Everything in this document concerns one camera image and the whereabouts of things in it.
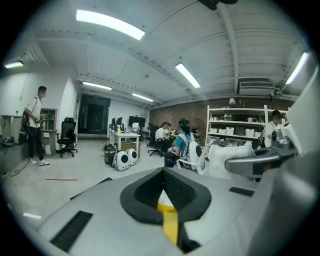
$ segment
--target white sneaker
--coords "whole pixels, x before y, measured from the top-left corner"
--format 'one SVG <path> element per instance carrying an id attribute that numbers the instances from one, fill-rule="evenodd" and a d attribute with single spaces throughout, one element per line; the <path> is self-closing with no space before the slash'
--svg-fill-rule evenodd
<path id="1" fill-rule="evenodd" d="M 50 165 L 50 162 L 45 161 L 44 159 L 42 159 L 41 161 L 39 161 L 39 165 L 40 166 L 47 166 L 47 165 Z"/>
<path id="2" fill-rule="evenodd" d="M 30 157 L 30 162 L 33 164 L 33 165 L 36 165 L 37 164 L 37 161 L 35 161 L 33 158 Z"/>

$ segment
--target computer monitor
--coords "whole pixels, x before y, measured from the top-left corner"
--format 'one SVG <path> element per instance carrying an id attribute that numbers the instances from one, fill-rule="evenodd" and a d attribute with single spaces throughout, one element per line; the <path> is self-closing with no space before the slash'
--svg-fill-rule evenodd
<path id="1" fill-rule="evenodd" d="M 140 128 L 145 127 L 146 119 L 144 117 L 129 116 L 129 126 L 133 123 L 139 123 Z"/>
<path id="2" fill-rule="evenodd" d="M 116 121 L 116 125 L 117 125 L 117 126 L 120 126 L 121 123 L 122 123 L 122 117 L 119 117 L 119 118 L 117 119 L 117 121 Z"/>

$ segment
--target gray floor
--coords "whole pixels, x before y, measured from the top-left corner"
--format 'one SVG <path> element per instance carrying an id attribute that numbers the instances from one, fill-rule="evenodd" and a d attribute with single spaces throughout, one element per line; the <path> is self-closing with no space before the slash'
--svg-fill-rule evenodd
<path id="1" fill-rule="evenodd" d="M 117 171 L 104 163 L 101 147 L 106 141 L 80 140 L 78 153 L 56 154 L 48 158 L 50 165 L 39 166 L 28 163 L 23 171 L 14 177 L 6 176 L 3 183 L 8 203 L 19 215 L 23 213 L 41 216 L 41 219 L 24 216 L 23 219 L 37 229 L 55 210 L 70 201 L 70 198 L 96 185 L 106 178 L 117 179 L 133 173 L 164 166 L 164 158 L 147 153 L 147 142 L 141 144 L 141 157 L 136 165 L 125 171 Z M 19 163 L 21 169 L 26 160 Z M 55 181 L 46 179 L 77 179 L 77 181 Z"/>

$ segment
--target fluorescent light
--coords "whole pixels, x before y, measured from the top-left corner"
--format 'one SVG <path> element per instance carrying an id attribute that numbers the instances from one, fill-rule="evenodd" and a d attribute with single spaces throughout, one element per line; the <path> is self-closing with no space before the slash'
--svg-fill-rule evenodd
<path id="1" fill-rule="evenodd" d="M 303 68 L 306 61 L 308 60 L 308 57 L 309 57 L 309 53 L 305 52 L 304 54 L 302 54 L 298 65 L 295 67 L 294 71 L 292 72 L 288 80 L 285 82 L 286 85 L 291 84 L 292 81 L 296 78 L 296 76 L 298 75 L 300 70 Z"/>
<path id="2" fill-rule="evenodd" d="M 23 216 L 29 217 L 29 218 L 33 218 L 33 219 L 37 219 L 37 220 L 41 220 L 41 216 L 38 215 L 33 215 L 30 213 L 24 213 Z"/>
<path id="3" fill-rule="evenodd" d="M 86 86 L 94 86 L 94 87 L 98 87 L 98 88 L 102 88 L 102 89 L 107 89 L 107 90 L 112 90 L 111 87 L 108 87 L 108 86 L 104 86 L 104 85 L 100 85 L 100 84 L 95 84 L 95 83 L 92 83 L 92 82 L 83 82 L 84 85 Z"/>
<path id="4" fill-rule="evenodd" d="M 138 95 L 138 94 L 135 94 L 135 93 L 132 93 L 133 96 L 136 96 L 136 97 L 139 97 L 141 99 L 144 99 L 144 100 L 147 100 L 147 101 L 150 101 L 150 102 L 153 102 L 154 100 L 153 99 L 150 99 L 150 98 L 146 98 L 146 97 L 143 97 L 141 95 Z"/>
<path id="5" fill-rule="evenodd" d="M 16 61 L 16 62 L 12 62 L 12 63 L 8 63 L 8 64 L 5 64 L 4 66 L 7 68 L 7 69 L 11 69 L 11 68 L 15 68 L 15 67 L 21 67 L 23 66 L 24 64 L 22 63 L 22 61 Z"/>
<path id="6" fill-rule="evenodd" d="M 77 10 L 76 20 L 79 22 L 90 22 L 90 23 L 106 26 L 108 28 L 125 33 L 137 40 L 140 40 L 145 34 L 145 32 L 143 32 L 142 30 L 128 23 L 125 23 L 122 20 L 107 16 L 107 15 L 103 15 L 97 12 L 93 12 L 93 11 Z"/>
<path id="7" fill-rule="evenodd" d="M 182 63 L 175 65 L 175 68 L 180 71 L 180 73 L 194 86 L 194 88 L 201 87 L 197 80 L 192 76 L 192 74 L 190 74 L 190 72 Z"/>

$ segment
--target black backpack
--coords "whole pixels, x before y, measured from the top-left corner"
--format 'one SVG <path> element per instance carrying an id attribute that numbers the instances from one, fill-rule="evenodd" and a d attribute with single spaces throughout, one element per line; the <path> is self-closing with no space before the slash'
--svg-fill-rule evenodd
<path id="1" fill-rule="evenodd" d="M 34 97 L 36 99 L 35 105 L 33 107 L 36 106 L 36 104 L 38 103 L 38 98 Z M 23 129 L 26 131 L 27 127 L 29 126 L 29 117 L 26 113 L 26 107 L 23 110 L 23 114 L 22 114 L 22 118 L 21 118 L 21 126 L 23 127 Z"/>

